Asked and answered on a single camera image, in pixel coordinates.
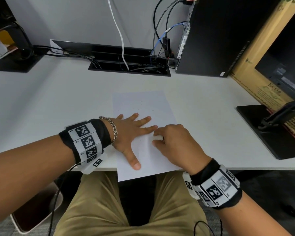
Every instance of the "finger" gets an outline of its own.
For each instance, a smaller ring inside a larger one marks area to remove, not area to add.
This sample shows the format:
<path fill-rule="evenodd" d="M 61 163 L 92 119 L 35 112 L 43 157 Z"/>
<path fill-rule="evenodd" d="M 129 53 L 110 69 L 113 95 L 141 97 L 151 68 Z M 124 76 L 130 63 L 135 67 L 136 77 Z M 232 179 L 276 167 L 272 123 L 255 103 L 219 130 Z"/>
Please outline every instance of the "finger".
<path fill-rule="evenodd" d="M 141 136 L 155 131 L 157 129 L 157 125 L 154 125 L 152 127 L 140 127 L 139 129 L 139 135 Z"/>
<path fill-rule="evenodd" d="M 154 132 L 154 136 L 158 136 L 158 135 L 164 136 L 164 134 L 165 134 L 165 127 L 159 127 Z"/>
<path fill-rule="evenodd" d="M 117 119 L 122 119 L 124 116 L 122 115 L 122 114 L 120 114 L 118 117 L 117 117 Z"/>
<path fill-rule="evenodd" d="M 161 140 L 153 140 L 152 145 L 155 146 L 163 155 L 165 155 L 166 152 L 166 145 Z"/>
<path fill-rule="evenodd" d="M 147 116 L 146 118 L 143 118 L 141 120 L 138 120 L 138 121 L 135 121 L 134 124 L 137 126 L 137 127 L 141 127 L 143 126 L 144 124 L 148 123 L 152 118 L 150 116 Z"/>
<path fill-rule="evenodd" d="M 129 148 L 127 148 L 124 152 L 123 152 L 124 156 L 126 157 L 127 161 L 129 162 L 130 166 L 134 169 L 134 170 L 139 170 L 141 168 L 141 164 L 138 161 L 138 159 L 136 158 L 136 156 L 134 155 L 131 146 Z"/>
<path fill-rule="evenodd" d="M 130 116 L 129 118 L 127 118 L 127 120 L 134 121 L 138 117 L 138 115 L 139 115 L 138 113 L 135 113 L 132 116 Z"/>

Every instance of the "pants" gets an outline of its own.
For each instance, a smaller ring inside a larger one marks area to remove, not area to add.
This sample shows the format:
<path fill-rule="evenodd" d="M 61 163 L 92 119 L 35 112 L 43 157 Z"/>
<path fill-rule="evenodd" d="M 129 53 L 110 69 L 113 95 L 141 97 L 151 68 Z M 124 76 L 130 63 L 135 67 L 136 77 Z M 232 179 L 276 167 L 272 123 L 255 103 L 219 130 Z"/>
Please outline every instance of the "pants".
<path fill-rule="evenodd" d="M 129 226 L 120 202 L 115 172 L 94 171 L 83 175 L 54 235 L 193 235 L 195 223 L 207 221 L 197 200 L 189 195 L 182 171 L 158 174 L 156 178 L 155 203 L 149 223 Z M 207 226 L 199 223 L 196 235 L 209 235 Z"/>

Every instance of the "person's right hand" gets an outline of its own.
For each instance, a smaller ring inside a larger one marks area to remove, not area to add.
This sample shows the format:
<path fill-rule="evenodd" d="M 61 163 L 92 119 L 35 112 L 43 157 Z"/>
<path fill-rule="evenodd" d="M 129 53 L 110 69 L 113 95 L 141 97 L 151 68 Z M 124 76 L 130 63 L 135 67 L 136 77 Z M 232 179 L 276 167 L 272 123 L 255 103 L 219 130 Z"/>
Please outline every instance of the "person's right hand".
<path fill-rule="evenodd" d="M 167 125 L 154 132 L 161 135 L 163 140 L 153 140 L 152 144 L 166 156 L 171 163 L 195 175 L 211 161 L 200 145 L 193 139 L 183 125 Z"/>

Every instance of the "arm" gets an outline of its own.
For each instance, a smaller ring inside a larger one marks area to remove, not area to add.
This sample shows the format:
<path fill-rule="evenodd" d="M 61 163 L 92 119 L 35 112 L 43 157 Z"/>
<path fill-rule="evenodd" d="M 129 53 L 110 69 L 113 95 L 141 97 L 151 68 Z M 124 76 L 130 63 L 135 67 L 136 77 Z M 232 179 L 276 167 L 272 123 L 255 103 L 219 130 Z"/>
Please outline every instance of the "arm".
<path fill-rule="evenodd" d="M 125 155 L 134 169 L 139 170 L 141 165 L 132 152 L 131 142 L 137 136 L 151 133 L 157 126 L 141 128 L 150 121 L 150 117 L 139 121 L 134 121 L 138 114 L 124 120 L 122 117 L 111 119 L 118 130 L 114 147 Z M 112 140 L 114 133 L 110 123 L 102 121 Z M 59 135 L 0 153 L 0 221 L 74 164 L 72 150 Z"/>
<path fill-rule="evenodd" d="M 171 163 L 183 168 L 190 175 L 195 175 L 203 170 L 212 160 L 182 125 L 161 127 L 154 132 L 154 135 L 162 135 L 164 140 L 154 140 L 153 145 Z M 290 235 L 244 192 L 238 204 L 230 208 L 216 210 L 216 213 L 231 235 Z"/>

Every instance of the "blue cable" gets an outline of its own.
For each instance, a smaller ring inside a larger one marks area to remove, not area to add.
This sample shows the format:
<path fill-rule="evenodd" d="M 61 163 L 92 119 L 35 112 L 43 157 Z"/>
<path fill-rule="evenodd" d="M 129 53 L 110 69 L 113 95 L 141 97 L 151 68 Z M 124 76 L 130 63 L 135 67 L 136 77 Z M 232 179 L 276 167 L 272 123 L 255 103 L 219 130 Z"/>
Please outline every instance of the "blue cable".
<path fill-rule="evenodd" d="M 184 21 L 184 22 L 177 23 L 177 24 L 173 25 L 173 26 L 170 28 L 170 30 L 171 30 L 173 27 L 178 26 L 178 25 L 183 25 L 184 23 L 186 23 L 186 22 Z M 164 34 L 158 39 L 158 41 L 157 41 L 157 43 L 155 44 L 153 50 L 155 50 L 157 44 L 161 41 L 161 39 L 164 37 L 165 34 L 166 34 L 166 31 L 165 31 Z"/>

